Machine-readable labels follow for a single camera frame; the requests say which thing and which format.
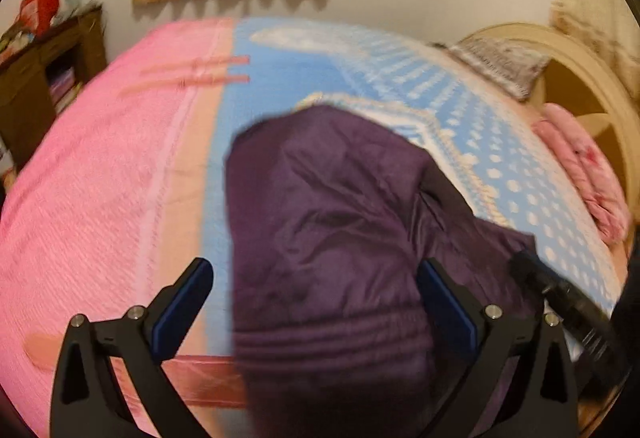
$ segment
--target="pink pillow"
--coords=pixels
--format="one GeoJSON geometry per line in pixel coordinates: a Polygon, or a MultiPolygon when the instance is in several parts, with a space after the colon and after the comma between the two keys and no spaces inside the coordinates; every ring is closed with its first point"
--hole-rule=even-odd
{"type": "Polygon", "coordinates": [[[595,221],[602,240],[607,244],[612,243],[614,233],[612,233],[611,227],[616,225],[616,220],[610,212],[600,206],[596,201],[593,185],[578,161],[574,150],[571,148],[571,145],[569,145],[569,142],[548,120],[535,122],[531,128],[533,132],[542,139],[546,146],[549,147],[570,180],[572,180],[587,210],[595,221]]]}
{"type": "MultiPolygon", "coordinates": [[[[569,164],[572,166],[574,175],[569,170],[567,170],[567,174],[574,181],[589,212],[596,221],[602,240],[607,244],[624,241],[631,213],[626,205],[625,195],[618,177],[613,172],[606,156],[584,127],[565,108],[555,103],[546,103],[543,106],[542,114],[546,121],[564,138],[570,151],[574,154],[575,162],[569,164]],[[576,181],[574,177],[577,177],[575,163],[582,168],[591,188],[584,185],[582,176],[578,177],[578,181],[576,181]],[[593,208],[593,202],[599,206],[599,209],[593,208]]],[[[563,160],[566,161],[566,151],[563,151],[562,158],[558,157],[561,164],[567,169],[567,165],[563,162],[563,160]]]]}

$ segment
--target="bedspread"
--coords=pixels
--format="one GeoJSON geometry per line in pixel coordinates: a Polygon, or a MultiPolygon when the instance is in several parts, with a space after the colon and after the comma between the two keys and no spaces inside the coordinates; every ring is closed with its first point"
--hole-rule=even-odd
{"type": "MultiPolygon", "coordinates": [[[[610,312],[620,284],[584,204],[484,85],[413,40],[310,21],[174,23],[117,58],[56,121],[2,212],[0,383],[27,424],[46,435],[52,371],[25,342],[76,312],[148,303],[196,255],[216,277],[180,352],[231,354],[225,155],[256,119],[314,103],[429,150],[476,215],[535,234],[541,258],[610,312]]],[[[240,411],[215,411],[228,437],[248,435],[240,411]]]]}

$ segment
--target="pink blanket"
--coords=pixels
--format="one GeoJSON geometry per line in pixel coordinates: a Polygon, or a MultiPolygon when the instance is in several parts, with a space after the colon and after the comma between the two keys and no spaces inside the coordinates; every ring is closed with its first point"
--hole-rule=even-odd
{"type": "Polygon", "coordinates": [[[584,127],[555,103],[543,107],[544,119],[533,131],[549,147],[571,178],[607,244],[624,241],[631,214],[609,161],[584,127]]]}
{"type": "MultiPolygon", "coordinates": [[[[231,57],[233,27],[175,23],[145,37],[56,120],[8,195],[0,384],[38,436],[48,434],[53,366],[69,317],[120,317],[146,305],[198,254],[200,216],[189,200],[202,207],[199,183],[223,84],[246,80],[226,74],[226,62],[247,63],[231,57]],[[174,221],[178,227],[167,225],[174,221]]],[[[207,355],[202,320],[180,353],[207,355]]],[[[232,400],[220,405],[241,404],[228,357],[198,362],[169,366],[187,400],[212,404],[226,382],[223,395],[232,400]]]]}

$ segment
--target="purple jacket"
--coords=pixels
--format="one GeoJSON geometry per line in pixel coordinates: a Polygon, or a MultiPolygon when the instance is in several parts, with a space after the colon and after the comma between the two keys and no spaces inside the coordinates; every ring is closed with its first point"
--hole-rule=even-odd
{"type": "Polygon", "coordinates": [[[261,438],[417,436],[462,372],[422,308],[423,258],[481,303],[534,311],[507,267],[533,236],[476,219],[429,153],[345,111],[240,134],[226,201],[234,354],[261,438]]]}

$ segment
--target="pillow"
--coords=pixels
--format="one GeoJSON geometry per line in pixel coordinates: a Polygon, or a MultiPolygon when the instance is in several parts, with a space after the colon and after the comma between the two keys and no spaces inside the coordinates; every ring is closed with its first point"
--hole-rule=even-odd
{"type": "Polygon", "coordinates": [[[631,213],[618,177],[606,156],[577,119],[562,106],[546,103],[542,108],[542,114],[545,120],[535,124],[532,129],[556,154],[574,182],[596,222],[602,240],[607,244],[624,241],[631,213]],[[576,163],[582,172],[577,170],[576,163]]]}
{"type": "Polygon", "coordinates": [[[598,228],[600,238],[606,244],[614,243],[620,234],[619,224],[615,216],[597,202],[593,185],[564,135],[546,119],[535,122],[531,128],[554,154],[573,182],[598,228]]]}
{"type": "Polygon", "coordinates": [[[498,84],[510,96],[525,101],[551,58],[512,40],[478,37],[449,49],[455,58],[498,84]]]}

